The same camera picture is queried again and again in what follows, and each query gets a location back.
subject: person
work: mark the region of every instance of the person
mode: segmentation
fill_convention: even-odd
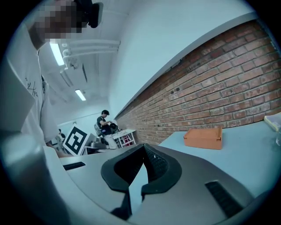
[[[112,123],[111,121],[105,121],[105,118],[109,116],[108,110],[103,110],[101,112],[101,116],[97,118],[97,125],[101,130],[101,133],[104,135],[105,140],[107,141],[110,149],[117,149],[118,146],[116,142],[113,139],[112,132],[109,126],[109,123]]]
[[[24,23],[19,26],[5,54],[15,75],[35,99],[21,131],[32,135],[42,146],[55,149],[51,140],[58,135],[58,127],[49,100],[49,85],[41,75],[38,52],[50,39],[81,32],[87,24],[97,27],[102,4],[93,5],[96,4],[91,0],[51,0],[50,7],[45,7],[49,11],[40,12],[29,29]],[[58,157],[72,156],[57,150],[56,153]]]
[[[61,132],[61,129],[58,129],[60,132],[59,132],[59,135],[61,135],[61,137],[63,138],[63,140],[65,139],[65,135]]]

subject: cardboard box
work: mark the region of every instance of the cardboard box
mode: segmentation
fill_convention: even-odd
[[[223,129],[190,129],[184,135],[184,144],[190,147],[203,149],[222,149]]]

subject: fluorescent light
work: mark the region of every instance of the fluorescent light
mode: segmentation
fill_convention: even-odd
[[[76,94],[81,98],[82,101],[86,101],[84,95],[80,90],[75,90]]]
[[[61,56],[60,48],[58,47],[58,44],[54,44],[50,42],[51,49],[53,51],[54,57],[57,60],[58,65],[64,65],[65,62],[63,61],[63,58]]]

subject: light blue surface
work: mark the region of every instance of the light blue surface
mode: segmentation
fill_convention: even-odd
[[[265,122],[223,129],[221,150],[184,145],[184,134],[175,132],[159,146],[201,157],[241,182],[254,197],[275,185],[280,175],[281,148]]]

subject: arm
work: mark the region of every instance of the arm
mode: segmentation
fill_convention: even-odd
[[[59,151],[58,151],[57,149],[55,149],[55,148],[54,148],[54,146],[53,146],[53,145],[51,145],[49,142],[48,142],[48,143],[46,143],[46,145],[47,145],[48,147],[53,148],[53,149],[56,151],[56,154],[58,155],[58,157],[59,157],[59,158],[73,156],[73,155],[68,155],[68,154],[65,154],[65,153],[63,153],[63,152],[59,152]]]
[[[106,122],[104,122],[104,121],[100,121],[100,124],[102,125],[102,126],[105,126],[106,124],[109,124],[109,123],[111,123],[111,121],[106,121]]]

